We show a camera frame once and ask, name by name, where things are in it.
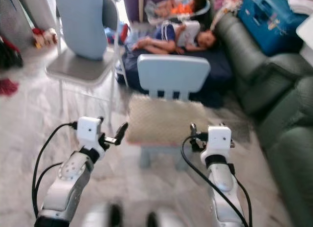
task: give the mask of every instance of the marble floor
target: marble floor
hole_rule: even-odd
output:
[[[32,226],[35,217],[31,204],[31,180],[36,156],[56,126],[77,120],[83,115],[100,116],[108,112],[107,101],[82,95],[84,89],[65,84],[64,110],[60,113],[58,82],[45,75],[45,66],[57,55],[55,47],[30,48],[23,53],[23,68],[1,71],[0,78],[19,82],[12,97],[0,97],[0,226]],[[110,77],[93,91],[108,99]],[[127,118],[133,92],[115,85],[112,126],[102,130],[113,135]],[[213,123],[226,123],[233,132],[236,148],[231,150],[238,179],[250,194],[255,227],[291,227],[279,191],[259,147],[253,125],[242,113],[235,97],[225,97],[225,107],[207,109]],[[43,154],[39,172],[52,163],[63,161],[78,149],[74,132],[61,129]],[[139,168],[140,147],[128,144],[112,147],[99,161],[71,226],[80,226],[93,204],[120,199],[124,206],[126,227],[143,227],[147,213],[159,206],[169,206],[184,216],[190,227],[210,226],[207,185],[191,170],[175,170],[171,155],[153,158],[152,167]],[[193,162],[200,164],[199,154]],[[39,190],[41,204],[56,169],[44,177]],[[247,211],[243,193],[242,206]]]

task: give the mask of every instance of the blue plastic box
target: blue plastic box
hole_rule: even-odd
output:
[[[295,30],[308,16],[293,13],[287,0],[244,0],[238,17],[267,56],[302,46]]]

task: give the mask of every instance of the navy mattress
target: navy mattress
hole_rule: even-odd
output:
[[[151,35],[153,31],[132,32],[125,42],[125,53],[122,57],[129,86],[141,93],[148,92],[141,88],[138,77],[137,58],[141,54],[148,54],[145,50],[132,51],[132,46],[138,38]],[[231,87],[232,71],[226,55],[221,46],[201,52],[185,52],[185,56],[203,57],[211,65],[211,72],[202,89],[198,93],[190,94],[190,100],[200,101],[205,106],[219,108],[223,106],[221,94]],[[125,84],[122,75],[117,76],[120,84]]]

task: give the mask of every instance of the child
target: child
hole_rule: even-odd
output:
[[[211,30],[200,32],[198,21],[185,21],[182,24],[165,21],[156,30],[154,38],[139,40],[133,50],[142,48],[154,54],[169,54],[175,51],[183,54],[182,47],[191,52],[204,51],[213,47],[216,41]]]
[[[151,0],[147,1],[147,14],[166,18],[170,14],[191,14],[206,6],[206,0],[164,0],[158,5]]]

